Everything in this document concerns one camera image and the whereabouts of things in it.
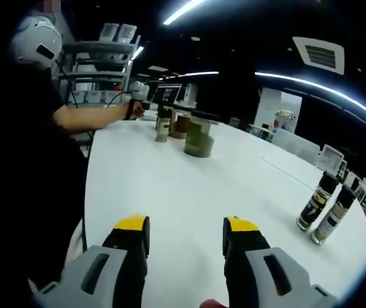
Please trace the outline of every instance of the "black shirt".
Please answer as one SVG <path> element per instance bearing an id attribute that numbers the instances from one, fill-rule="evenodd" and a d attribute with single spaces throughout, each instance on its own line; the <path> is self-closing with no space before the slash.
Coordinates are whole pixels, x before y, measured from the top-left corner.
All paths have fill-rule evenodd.
<path id="1" fill-rule="evenodd" d="M 79 145 L 53 120 L 64 105 L 50 70 L 10 67 L 7 111 L 15 139 L 11 170 L 22 266 L 38 286 L 58 280 L 69 242 L 84 211 L 87 160 Z"/>

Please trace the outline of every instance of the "background table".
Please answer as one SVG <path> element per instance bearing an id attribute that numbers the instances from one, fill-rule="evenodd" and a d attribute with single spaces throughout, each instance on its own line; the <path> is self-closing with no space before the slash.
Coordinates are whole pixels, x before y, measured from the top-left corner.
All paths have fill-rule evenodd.
<path id="1" fill-rule="evenodd" d="M 316 167 L 224 124 L 216 127 L 212 156 L 191 157 L 182 140 L 155 142 L 154 125 L 123 121 L 96 132 L 85 199 L 89 246 L 102 244 L 120 219 L 150 216 L 143 307 L 198 307 L 208 298 L 228 304 L 222 226 L 233 215 L 253 221 L 313 284 L 338 297 L 348 291 L 366 265 L 366 219 L 357 201 L 317 246 L 295 223 L 322 176 Z"/>

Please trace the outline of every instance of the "ceiling light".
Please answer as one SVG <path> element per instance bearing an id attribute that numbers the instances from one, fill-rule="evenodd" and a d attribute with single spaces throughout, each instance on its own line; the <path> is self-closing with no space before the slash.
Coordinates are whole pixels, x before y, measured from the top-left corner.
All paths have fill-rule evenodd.
<path id="1" fill-rule="evenodd" d="M 140 54 L 141 52 L 143 51 L 144 47 L 140 46 L 139 48 L 137 48 L 137 50 L 134 52 L 133 56 L 132 56 L 132 61 L 134 59 L 136 59 Z"/>
<path id="2" fill-rule="evenodd" d="M 333 90 L 333 89 L 327 88 L 327 87 L 325 87 L 323 85 L 319 85 L 317 83 L 314 83 L 312 81 L 298 79 L 298 78 L 289 77 L 289 76 L 278 75 L 278 74 L 269 74 L 269 73 L 261 73 L 261 72 L 256 72 L 255 74 L 257 76 L 280 78 L 280 79 L 285 79 L 285 80 L 296 81 L 296 82 L 299 82 L 299 83 L 303 83 L 305 85 L 311 85 L 312 87 L 316 87 L 316 88 L 325 90 L 325 91 L 327 91 L 329 93 L 333 93 L 334 95 L 340 96 L 341 98 L 344 98 L 344 99 L 348 100 L 349 102 L 355 104 L 360 109 L 366 111 L 366 106 L 363 106 L 361 103 L 359 103 L 355 99 L 350 98 L 349 96 L 347 96 L 347 95 L 345 95 L 343 93 L 340 93 L 340 92 L 338 92 L 336 90 Z"/>
<path id="3" fill-rule="evenodd" d="M 217 75 L 219 72 L 200 72 L 200 73 L 189 73 L 180 75 L 179 77 L 186 77 L 186 76 L 198 76 L 198 75 Z"/>
<path id="4" fill-rule="evenodd" d="M 158 72 L 166 72 L 169 70 L 169 69 L 165 69 L 164 67 L 155 66 L 155 65 L 152 65 L 151 67 L 149 67 L 149 69 L 151 69 L 152 71 L 158 71 Z"/>
<path id="5" fill-rule="evenodd" d="M 188 11 L 192 10 L 199 4 L 203 3 L 205 0 L 191 0 L 188 3 L 186 3 L 182 8 L 179 8 L 172 16 L 166 19 L 163 24 L 170 25 L 173 21 L 178 19 L 183 14 L 187 13 Z"/>

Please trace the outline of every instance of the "monitor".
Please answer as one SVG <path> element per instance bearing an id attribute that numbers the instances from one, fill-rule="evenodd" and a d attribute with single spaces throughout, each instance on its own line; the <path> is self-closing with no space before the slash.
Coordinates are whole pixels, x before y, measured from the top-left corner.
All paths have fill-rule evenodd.
<path id="1" fill-rule="evenodd" d="M 179 95 L 182 85 L 159 85 L 157 86 L 153 102 L 156 104 L 174 104 Z"/>

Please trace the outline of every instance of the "jar with green contents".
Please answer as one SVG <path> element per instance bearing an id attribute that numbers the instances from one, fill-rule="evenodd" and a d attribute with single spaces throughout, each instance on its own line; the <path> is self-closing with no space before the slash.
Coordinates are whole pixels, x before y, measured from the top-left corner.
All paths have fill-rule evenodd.
<path id="1" fill-rule="evenodd" d="M 187 154 L 202 158 L 211 155 L 216 126 L 219 124 L 213 121 L 214 118 L 213 115 L 208 117 L 202 112 L 192 111 L 184 147 Z"/>

